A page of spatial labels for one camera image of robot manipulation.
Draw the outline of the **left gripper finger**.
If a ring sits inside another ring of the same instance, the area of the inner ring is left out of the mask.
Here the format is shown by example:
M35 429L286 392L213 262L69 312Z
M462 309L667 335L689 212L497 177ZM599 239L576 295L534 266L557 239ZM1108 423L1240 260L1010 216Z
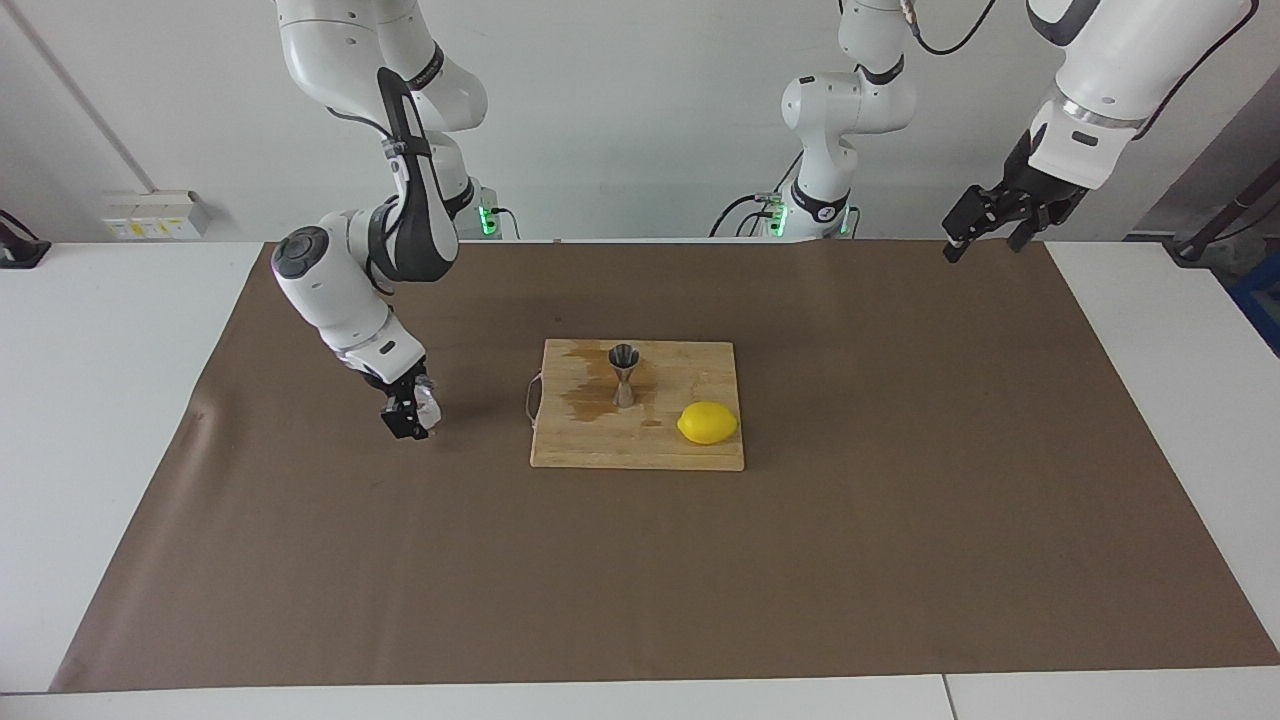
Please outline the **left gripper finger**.
M1007 246L1014 252L1020 252L1039 232L1053 225L1056 206L1056 202L1024 201L1016 217L1018 224L1007 238Z
M1005 199L1005 183L991 188L973 184L965 190L942 220L947 234L943 256L948 263L959 263L974 241L1006 225L1001 205Z

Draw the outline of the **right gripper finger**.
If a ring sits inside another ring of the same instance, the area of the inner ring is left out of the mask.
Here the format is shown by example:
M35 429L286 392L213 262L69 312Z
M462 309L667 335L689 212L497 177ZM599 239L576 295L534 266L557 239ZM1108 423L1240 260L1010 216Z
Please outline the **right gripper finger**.
M430 437L430 434L424 436L417 424L413 395L404 401L387 397L387 405L380 416L397 439L428 439Z

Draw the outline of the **steel double jigger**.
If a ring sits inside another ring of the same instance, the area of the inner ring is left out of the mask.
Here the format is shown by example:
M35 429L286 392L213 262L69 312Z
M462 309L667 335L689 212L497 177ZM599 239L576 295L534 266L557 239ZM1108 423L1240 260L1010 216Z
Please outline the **steel double jigger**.
M616 378L613 405L620 409L632 407L635 404L635 391L632 375L639 368L641 354L634 345L620 343L608 351L608 361Z

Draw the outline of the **brown paper table mat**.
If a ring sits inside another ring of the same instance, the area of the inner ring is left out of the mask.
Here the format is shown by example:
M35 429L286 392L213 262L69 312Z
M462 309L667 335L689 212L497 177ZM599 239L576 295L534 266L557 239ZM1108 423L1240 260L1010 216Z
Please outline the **brown paper table mat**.
M438 433L262 254L55 691L1280 665L1048 251L470 245ZM550 338L730 342L742 471L530 465Z

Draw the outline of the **black stand pole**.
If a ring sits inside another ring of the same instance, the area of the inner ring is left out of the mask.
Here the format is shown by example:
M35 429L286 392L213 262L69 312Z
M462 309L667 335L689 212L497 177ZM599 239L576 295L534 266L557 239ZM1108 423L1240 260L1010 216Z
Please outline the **black stand pole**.
M1266 222L1274 213L1280 211L1280 195L1277 195L1265 210L1256 213L1244 225L1234 231L1229 229L1277 187L1280 187L1280 158L1270 163L1198 231L1184 240L1174 238L1164 242L1164 249L1175 263L1181 265L1199 261L1211 245L1243 234Z

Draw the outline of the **wooden cutting board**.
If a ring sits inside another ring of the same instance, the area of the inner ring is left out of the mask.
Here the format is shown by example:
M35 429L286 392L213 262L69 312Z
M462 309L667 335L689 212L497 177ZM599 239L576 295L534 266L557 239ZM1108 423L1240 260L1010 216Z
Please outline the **wooden cutting board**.
M613 405L608 351L620 343L641 354L632 375L635 404ZM742 471L742 432L722 443L685 439L676 421L698 401L741 415L735 347L730 342L567 340L543 345L540 398L531 413L532 468L643 471Z

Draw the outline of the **blue crate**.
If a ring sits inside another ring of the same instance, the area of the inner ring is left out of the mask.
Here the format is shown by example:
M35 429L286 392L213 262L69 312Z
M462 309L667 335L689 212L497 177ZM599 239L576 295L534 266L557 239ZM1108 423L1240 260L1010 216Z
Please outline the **blue crate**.
M1280 357L1280 251L1270 254L1228 288L1258 337Z

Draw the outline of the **yellow lemon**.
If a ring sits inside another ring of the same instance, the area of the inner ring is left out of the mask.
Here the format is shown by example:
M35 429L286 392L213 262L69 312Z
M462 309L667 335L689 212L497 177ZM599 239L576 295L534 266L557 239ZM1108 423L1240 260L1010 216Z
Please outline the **yellow lemon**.
M739 429L739 418L723 404L698 401L681 411L676 427L689 442L710 446L732 438Z

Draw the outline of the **white wall socket box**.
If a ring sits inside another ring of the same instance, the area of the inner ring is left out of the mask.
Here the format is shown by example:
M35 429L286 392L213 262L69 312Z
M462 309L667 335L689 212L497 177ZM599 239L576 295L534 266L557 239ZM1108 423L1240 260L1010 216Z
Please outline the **white wall socket box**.
M104 193L100 220L119 241L198 241L207 233L210 217L189 191Z

